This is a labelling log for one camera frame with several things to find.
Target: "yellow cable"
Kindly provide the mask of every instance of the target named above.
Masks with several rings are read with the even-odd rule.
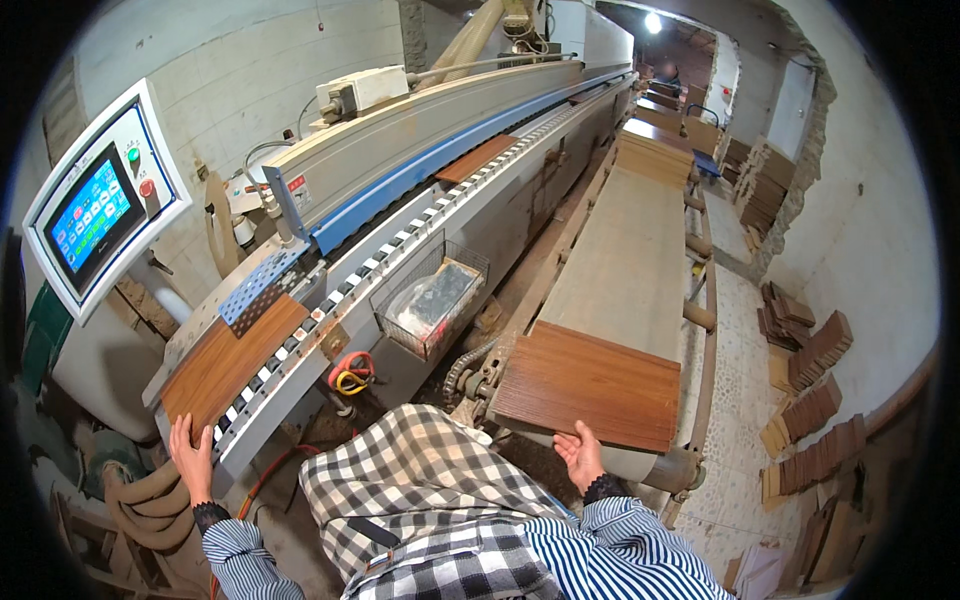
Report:
[[[344,379],[350,379],[350,383],[353,383],[356,387],[351,388],[350,390],[344,389]],[[343,371],[337,375],[337,392],[340,392],[344,396],[353,396],[354,394],[359,394],[361,390],[367,387],[367,382],[357,376],[353,371]]]

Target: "human hand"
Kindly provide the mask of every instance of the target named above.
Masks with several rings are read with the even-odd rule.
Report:
[[[190,443],[190,427],[193,415],[190,413],[177,417],[170,428],[170,458],[177,465],[180,479],[190,491],[190,506],[212,502],[210,488],[213,482],[213,465],[210,453],[213,451],[213,429],[208,425],[200,436],[200,448]]]
[[[605,473],[600,464],[600,443],[583,421],[578,420],[573,427],[577,432],[575,436],[565,433],[553,436],[553,449],[566,462],[570,481],[580,494],[585,494],[590,484]]]

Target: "checkered fabric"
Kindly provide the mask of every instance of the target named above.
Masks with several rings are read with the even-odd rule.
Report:
[[[564,514],[436,407],[404,404],[387,413],[306,461],[300,485],[327,556],[349,580],[345,598],[563,597],[520,523],[538,516],[566,523]],[[351,516],[400,545],[384,561],[389,548],[348,527]]]

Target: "red emergency stop button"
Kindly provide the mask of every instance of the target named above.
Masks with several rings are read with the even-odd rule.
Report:
[[[144,180],[140,183],[140,196],[144,198],[150,198],[156,193],[156,187],[154,186],[154,180]]]

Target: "perforated metal plate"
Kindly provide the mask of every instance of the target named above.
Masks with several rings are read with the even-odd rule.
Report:
[[[263,316],[263,313],[267,312],[267,309],[273,306],[276,299],[282,294],[283,289],[275,283],[271,283],[264,288],[263,292],[247,307],[247,310],[240,313],[236,321],[230,324],[230,331],[233,332],[233,335],[236,336],[237,339],[242,338],[243,335],[253,327],[256,320]]]
[[[297,239],[290,248],[279,248],[267,256],[217,308],[224,321],[233,325],[263,290],[289,269],[308,248],[310,244]]]

